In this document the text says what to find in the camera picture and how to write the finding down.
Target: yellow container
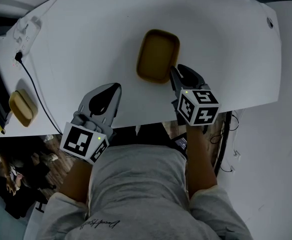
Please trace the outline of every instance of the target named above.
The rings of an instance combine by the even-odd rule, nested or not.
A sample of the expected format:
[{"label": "yellow container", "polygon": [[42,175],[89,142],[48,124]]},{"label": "yellow container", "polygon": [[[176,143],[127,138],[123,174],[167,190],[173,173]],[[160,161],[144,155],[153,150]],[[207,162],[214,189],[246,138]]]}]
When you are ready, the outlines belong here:
[{"label": "yellow container", "polygon": [[16,90],[10,95],[9,107],[25,127],[28,127],[38,114],[38,108],[24,89]]},{"label": "yellow container", "polygon": [[168,82],[170,67],[176,65],[179,47],[179,39],[174,34],[158,29],[148,31],[141,44],[137,74],[150,82]]}]

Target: gray sweatshirt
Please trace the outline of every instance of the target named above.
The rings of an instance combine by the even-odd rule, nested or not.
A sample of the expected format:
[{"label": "gray sweatshirt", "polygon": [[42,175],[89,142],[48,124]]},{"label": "gray sweatshirt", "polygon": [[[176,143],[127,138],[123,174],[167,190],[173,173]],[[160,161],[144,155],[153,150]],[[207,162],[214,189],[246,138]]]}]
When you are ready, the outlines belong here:
[{"label": "gray sweatshirt", "polygon": [[165,146],[108,148],[94,165],[89,207],[54,194],[38,240],[251,240],[218,186],[189,200],[184,157]]}]

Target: power strip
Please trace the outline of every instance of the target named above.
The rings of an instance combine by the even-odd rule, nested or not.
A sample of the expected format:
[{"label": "power strip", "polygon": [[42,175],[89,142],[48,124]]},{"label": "power strip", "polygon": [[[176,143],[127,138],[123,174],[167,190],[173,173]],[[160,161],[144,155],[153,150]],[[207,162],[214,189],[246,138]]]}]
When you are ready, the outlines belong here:
[{"label": "power strip", "polygon": [[18,39],[16,39],[16,46],[11,57],[13,67],[20,67],[19,62],[15,60],[16,53],[21,52],[23,58],[25,58],[25,56],[29,53],[39,31],[40,26],[33,20],[28,20],[22,30],[15,31],[17,32]]}]

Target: white table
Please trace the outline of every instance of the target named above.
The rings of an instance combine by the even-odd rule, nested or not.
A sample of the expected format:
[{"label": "white table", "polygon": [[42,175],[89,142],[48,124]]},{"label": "white table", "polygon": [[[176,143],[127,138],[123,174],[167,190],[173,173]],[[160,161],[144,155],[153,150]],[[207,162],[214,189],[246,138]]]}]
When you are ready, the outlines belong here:
[{"label": "white table", "polygon": [[[63,131],[83,96],[118,82],[122,98],[113,127],[175,120],[171,84],[136,74],[139,49],[150,29],[175,34],[178,64],[201,74],[217,94],[221,112],[278,100],[281,40],[276,13],[254,0],[50,0],[27,15],[41,16],[41,30],[24,64],[52,117]],[[267,24],[270,17],[274,28]],[[9,92],[26,85],[12,65],[12,30],[0,41],[0,71]],[[39,113],[29,128],[14,116],[5,136],[55,134],[36,98]]]}]

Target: wooden floor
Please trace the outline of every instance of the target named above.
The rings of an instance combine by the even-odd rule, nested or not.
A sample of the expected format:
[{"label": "wooden floor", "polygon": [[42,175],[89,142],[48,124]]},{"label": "wooden floor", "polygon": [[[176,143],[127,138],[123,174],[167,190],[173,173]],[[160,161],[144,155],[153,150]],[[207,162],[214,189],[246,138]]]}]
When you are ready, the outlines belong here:
[{"label": "wooden floor", "polygon": [[[215,135],[219,135],[222,131],[223,122],[225,120],[225,114],[220,113],[216,119],[216,122],[213,125],[208,127],[208,130],[205,134],[205,138],[207,140],[207,151],[209,156],[211,157],[211,162],[214,165],[217,159],[220,144],[211,144],[210,139]],[[169,134],[170,138],[173,139],[183,133],[186,132],[186,127],[178,126],[177,121],[170,121],[163,123],[167,133]],[[59,149],[60,146],[61,135],[57,134],[54,135],[54,139],[48,141],[46,146],[55,154],[58,155],[58,160],[53,161],[49,164],[50,172],[47,175],[47,179],[49,183],[56,185],[56,189],[43,189],[42,193],[49,199],[55,192],[57,192],[63,182],[63,179],[66,177],[67,173],[69,172],[70,168],[75,161],[75,158],[67,155],[65,152]],[[38,162],[38,156],[34,155],[33,157],[34,162]]]}]

